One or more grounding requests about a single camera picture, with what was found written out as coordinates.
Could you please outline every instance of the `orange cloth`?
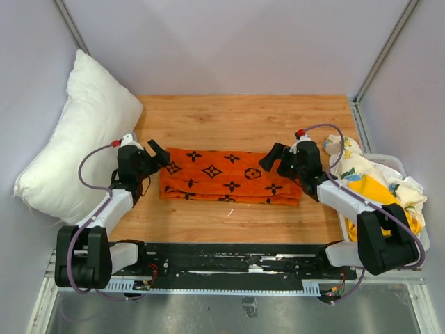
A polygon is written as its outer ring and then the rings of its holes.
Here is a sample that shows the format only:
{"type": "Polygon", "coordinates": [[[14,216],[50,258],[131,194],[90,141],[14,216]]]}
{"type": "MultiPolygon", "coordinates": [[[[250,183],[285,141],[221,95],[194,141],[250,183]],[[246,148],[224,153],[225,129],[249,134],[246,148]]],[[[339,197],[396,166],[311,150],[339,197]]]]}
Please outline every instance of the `orange cloth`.
{"type": "Polygon", "coordinates": [[[265,153],[193,151],[168,148],[170,165],[161,170],[161,198],[298,205],[301,188],[266,172],[265,153]]]}

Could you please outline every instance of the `wooden board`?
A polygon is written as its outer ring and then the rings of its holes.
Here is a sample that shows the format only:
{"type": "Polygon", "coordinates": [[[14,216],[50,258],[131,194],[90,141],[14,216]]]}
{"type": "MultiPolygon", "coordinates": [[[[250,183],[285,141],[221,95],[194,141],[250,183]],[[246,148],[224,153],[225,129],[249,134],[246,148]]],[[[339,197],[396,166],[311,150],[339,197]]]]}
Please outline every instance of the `wooden board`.
{"type": "MultiPolygon", "coordinates": [[[[340,126],[357,140],[343,95],[141,95],[136,126],[143,145],[151,138],[166,148],[268,152],[278,141],[321,122],[340,126]]],[[[310,132],[321,148],[334,130],[310,132]]],[[[328,156],[322,151],[323,165],[328,156]]],[[[304,196],[299,207],[159,199],[159,174],[127,213],[110,240],[180,242],[326,243],[341,239],[337,213],[304,196]]]]}

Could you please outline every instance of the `cable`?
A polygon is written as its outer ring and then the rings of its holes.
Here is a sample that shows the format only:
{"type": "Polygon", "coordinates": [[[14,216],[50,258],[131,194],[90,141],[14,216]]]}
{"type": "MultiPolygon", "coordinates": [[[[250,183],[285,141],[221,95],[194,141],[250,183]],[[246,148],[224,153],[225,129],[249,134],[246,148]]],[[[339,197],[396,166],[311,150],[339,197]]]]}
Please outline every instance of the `cable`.
{"type": "MultiPolygon", "coordinates": [[[[158,277],[158,267],[157,267],[157,265],[155,265],[153,263],[150,263],[148,265],[148,267],[153,269],[152,283],[150,284],[150,289],[151,289],[153,286],[154,280],[156,280],[156,278],[158,277]]],[[[138,301],[138,300],[144,298],[145,296],[147,296],[147,294],[141,294],[140,296],[135,296],[135,297],[120,298],[120,297],[109,296],[108,294],[103,293],[99,289],[95,289],[95,291],[99,296],[101,296],[109,301],[138,301]]]]}
{"type": "Polygon", "coordinates": [[[355,290],[357,290],[357,288],[359,287],[360,283],[363,281],[365,272],[366,272],[365,268],[362,268],[362,274],[360,275],[359,280],[357,281],[357,283],[355,283],[353,288],[351,290],[349,290],[347,293],[345,293],[340,299],[337,299],[336,301],[332,301],[333,304],[340,303],[341,301],[344,301],[345,299],[347,299],[351,294],[353,294],[353,292],[355,290]]]}
{"type": "Polygon", "coordinates": [[[331,176],[331,174],[330,174],[331,168],[334,168],[340,162],[340,160],[341,160],[341,158],[343,156],[343,152],[345,150],[345,141],[344,141],[343,132],[341,132],[341,130],[340,130],[340,128],[338,126],[336,126],[334,124],[331,124],[331,123],[321,123],[321,124],[317,124],[317,125],[312,125],[311,127],[306,128],[305,132],[307,132],[309,130],[312,130],[312,129],[315,129],[317,127],[333,127],[334,129],[336,129],[338,131],[338,133],[340,134],[340,137],[341,137],[340,154],[337,157],[337,160],[331,166],[329,166],[326,169],[326,175],[329,178],[329,180],[333,184],[335,184],[335,186],[339,187],[339,189],[345,191],[346,193],[348,193],[352,197],[356,198],[360,202],[362,202],[365,205],[368,205],[369,207],[372,207],[374,210],[377,210],[380,213],[384,214],[386,217],[391,219],[394,223],[399,225],[406,233],[408,233],[411,236],[411,238],[413,238],[413,240],[416,243],[417,247],[419,247],[419,260],[416,263],[414,263],[414,264],[411,264],[411,265],[408,265],[408,266],[403,266],[402,269],[415,269],[415,268],[419,268],[425,262],[425,248],[423,247],[423,244],[421,243],[419,238],[413,233],[413,231],[411,231],[411,229],[409,227],[407,227],[404,223],[402,223],[395,216],[393,216],[389,212],[386,212],[383,208],[375,205],[374,203],[369,202],[366,198],[360,196],[358,193],[355,193],[354,191],[350,190],[349,188],[342,186],[340,183],[338,183],[336,180],[334,180],[334,178],[331,176]]]}
{"type": "Polygon", "coordinates": [[[83,158],[81,164],[79,165],[79,169],[77,170],[77,176],[79,177],[80,182],[90,188],[90,189],[94,189],[94,190],[105,190],[108,192],[108,198],[105,200],[105,202],[96,210],[96,212],[92,215],[92,217],[90,217],[77,231],[76,233],[74,233],[70,245],[68,246],[68,255],[67,255],[67,275],[68,275],[68,280],[71,284],[71,287],[74,289],[75,292],[77,292],[78,294],[87,294],[91,289],[86,289],[86,290],[81,290],[79,289],[79,287],[77,286],[76,282],[74,281],[74,276],[72,274],[72,255],[74,253],[74,245],[77,241],[77,239],[79,238],[79,235],[83,232],[83,230],[85,230],[88,225],[90,225],[93,222],[93,217],[97,217],[105,208],[106,206],[110,203],[111,198],[113,198],[113,192],[111,191],[111,189],[109,189],[106,186],[93,186],[87,182],[85,182],[85,180],[82,177],[82,168],[83,165],[85,164],[85,162],[94,154],[105,150],[106,148],[112,148],[114,147],[114,144],[108,144],[105,146],[101,146],[100,148],[97,148],[96,150],[93,150],[92,152],[88,153],[86,155],[85,158],[83,158]]]}
{"type": "Polygon", "coordinates": [[[145,188],[144,193],[140,195],[140,197],[144,197],[144,195],[147,193],[148,188],[150,188],[150,186],[152,185],[152,178],[150,177],[150,175],[148,175],[147,177],[148,177],[148,186],[147,188],[145,188]]]}

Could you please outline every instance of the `metal frame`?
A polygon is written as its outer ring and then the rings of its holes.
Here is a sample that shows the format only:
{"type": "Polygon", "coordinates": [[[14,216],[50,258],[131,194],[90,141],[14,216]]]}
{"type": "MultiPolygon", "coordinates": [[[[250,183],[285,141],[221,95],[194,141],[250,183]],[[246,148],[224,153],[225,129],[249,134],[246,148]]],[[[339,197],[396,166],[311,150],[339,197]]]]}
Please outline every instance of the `metal frame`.
{"type": "Polygon", "coordinates": [[[402,14],[398,18],[398,21],[397,21],[394,29],[392,30],[391,34],[389,35],[385,45],[383,46],[382,51],[379,53],[373,66],[369,70],[368,75],[366,76],[365,80],[363,81],[363,84],[360,87],[359,92],[357,93],[357,96],[354,98],[354,103],[356,103],[356,105],[359,105],[359,103],[363,100],[363,97],[366,94],[369,86],[372,84],[375,76],[379,72],[383,63],[386,61],[388,55],[391,53],[391,50],[393,49],[398,38],[400,37],[401,33],[403,32],[404,28],[406,27],[407,23],[409,22],[412,15],[414,14],[414,11],[419,7],[419,5],[421,4],[422,1],[423,0],[409,0],[409,2],[406,5],[405,9],[403,10],[402,14]]]}
{"type": "Polygon", "coordinates": [[[86,54],[90,54],[85,42],[82,39],[81,33],[76,27],[76,24],[74,23],[74,20],[72,19],[70,12],[65,5],[65,2],[63,2],[63,0],[53,0],[53,3],[68,32],[70,33],[71,39],[76,45],[76,48],[83,50],[83,52],[85,52],[86,54]]]}

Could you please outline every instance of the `white wall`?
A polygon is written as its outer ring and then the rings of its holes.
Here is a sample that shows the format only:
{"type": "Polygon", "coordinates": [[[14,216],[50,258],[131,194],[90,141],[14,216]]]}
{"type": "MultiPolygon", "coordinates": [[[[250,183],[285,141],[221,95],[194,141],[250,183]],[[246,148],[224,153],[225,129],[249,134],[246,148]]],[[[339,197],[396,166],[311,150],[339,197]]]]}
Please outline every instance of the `white wall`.
{"type": "Polygon", "coordinates": [[[375,151],[399,157],[425,188],[432,247],[425,275],[445,331],[445,1],[424,1],[362,107],[375,151]]]}
{"type": "Polygon", "coordinates": [[[53,132],[74,62],[50,0],[0,10],[0,331],[23,333],[55,243],[54,220],[12,198],[13,184],[53,132]]]}
{"type": "Polygon", "coordinates": [[[65,0],[137,94],[354,95],[407,0],[65,0]]]}

